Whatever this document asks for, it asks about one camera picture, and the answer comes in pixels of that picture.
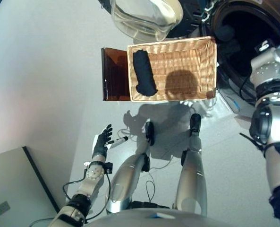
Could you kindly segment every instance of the cable connector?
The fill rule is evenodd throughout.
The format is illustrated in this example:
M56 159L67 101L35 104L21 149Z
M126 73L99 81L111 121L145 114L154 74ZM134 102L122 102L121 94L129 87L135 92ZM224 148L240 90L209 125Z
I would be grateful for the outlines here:
M107 174L112 174L112 163L111 162L106 162L103 165L104 171Z
M91 162L84 162L84 169L88 169L90 166Z

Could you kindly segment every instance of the black cable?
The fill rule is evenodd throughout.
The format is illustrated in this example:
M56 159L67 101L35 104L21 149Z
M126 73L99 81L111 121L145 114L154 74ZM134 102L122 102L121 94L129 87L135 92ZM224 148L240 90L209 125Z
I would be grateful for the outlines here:
M69 200L71 200L71 198L68 196L66 190L65 190L65 186L69 185L69 184L73 184L73 183L79 183L81 181L83 181L85 179L85 176L86 176L86 172L87 172L87 169L84 169L84 174L83 174L83 178L80 179L80 180L77 180L77 181L71 181L71 182L68 182L66 183L65 185L62 186L62 191L63 193L65 194L65 197L68 198Z
M152 180L153 181L146 181L146 183L145 183L145 186L146 186L146 192L147 192L147 196L148 196L148 200L149 200L149 202L151 202L151 200L153 200L153 197L154 197L154 194L155 194L155 183L154 183L154 179L153 179L153 176L148 172L148 174L149 174L149 176L152 178ZM147 188L147 183L148 182L150 182L150 183L152 183L153 184L153 195L152 195L152 197L150 198L150 196L149 196L149 193L148 193L148 188Z
M53 220L54 218L43 218L43 219L39 219L39 220L36 220L36 221L33 221L28 227L32 227L33 225L39 223L39 222L42 222L42 221L51 221Z
M233 89L233 87L230 85L229 80L227 81L227 84L231 88L232 91L234 91L235 94L239 96L239 92L236 92L236 90ZM250 103L250 101L246 101L249 105L254 106L254 104Z
M247 140L249 140L251 143L253 143L257 149L259 149L261 152L263 152L263 146L258 144L255 140L251 139L250 137L246 136L243 133L240 133L241 136L245 137Z
M105 202L105 205L104 205L104 207L102 208L102 210L101 210L99 213L97 213L96 215L94 215L94 216L92 216L92 217L90 217L90 218L87 218L87 219L85 220L85 223L87 223L89 220L91 220L91 219L93 219L93 218L98 217L98 216L104 211L104 209L105 209L106 206L107 206L108 201L110 200L110 178L108 177L108 174L107 174L107 173L106 173L106 176L107 176L107 180L108 180L108 184L109 184L109 190L108 190L108 198L107 198L107 201Z
M240 86L240 88L239 88L239 96L241 97L241 99L243 99L243 100L246 101L246 102L255 102L254 99L245 99L245 98L243 97L243 93L242 93L243 87L244 87L245 83L247 82L247 80L248 80L249 78L250 78L250 76L248 76L248 77L244 80L244 82L242 83L242 85Z

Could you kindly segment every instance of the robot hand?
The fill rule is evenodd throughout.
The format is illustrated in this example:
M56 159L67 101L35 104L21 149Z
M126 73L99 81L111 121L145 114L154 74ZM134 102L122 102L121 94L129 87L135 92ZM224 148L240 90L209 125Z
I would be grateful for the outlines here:
M96 144L93 149L93 155L95 154L101 154L106 157L107 152L107 144L114 143L113 140L111 140L110 136L112 135L112 127L111 124L107 125L107 127L103 130L103 132L98 135Z

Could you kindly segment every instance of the white wall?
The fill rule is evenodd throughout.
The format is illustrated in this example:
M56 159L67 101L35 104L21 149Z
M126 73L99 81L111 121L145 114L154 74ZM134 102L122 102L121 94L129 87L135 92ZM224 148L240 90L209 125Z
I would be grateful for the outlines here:
M0 5L0 153L27 145L59 205L87 98L102 99L100 48L129 43L97 0Z
M0 204L4 201L10 209L0 215L0 227L26 227L56 215L22 148L0 154Z

